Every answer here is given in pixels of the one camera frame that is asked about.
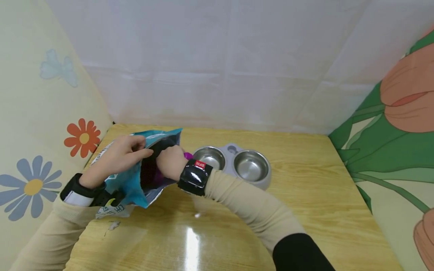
double pet bowl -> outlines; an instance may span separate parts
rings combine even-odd
[[[220,148],[204,146],[193,153],[193,158],[262,190],[270,186],[270,163],[255,150],[243,150],[233,143]]]

stainless steel bowl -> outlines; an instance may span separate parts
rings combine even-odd
[[[223,170],[226,165],[226,158],[221,150],[212,146],[197,149],[193,154],[193,158],[202,161],[217,170]]]
[[[271,166],[268,160],[254,150],[242,150],[233,158],[236,175],[250,182],[267,179],[271,175]]]

black sleeve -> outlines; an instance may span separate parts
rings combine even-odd
[[[304,233],[280,240],[274,247],[273,260],[276,271],[335,271],[312,238]]]

table surface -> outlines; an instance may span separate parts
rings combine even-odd
[[[173,128],[115,124],[90,161],[120,135]],[[272,182],[267,191],[293,210],[336,270],[401,270],[328,137],[205,128],[185,128],[181,134],[181,145],[189,152],[227,143],[255,149],[269,159]],[[121,223],[109,231],[113,221]],[[129,218],[92,221],[66,270],[275,268],[260,241],[224,206],[170,186],[148,209],[136,207]]]

red label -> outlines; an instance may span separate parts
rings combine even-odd
[[[205,163],[201,161],[197,161],[194,163],[196,167],[200,167],[201,169],[205,169]]]

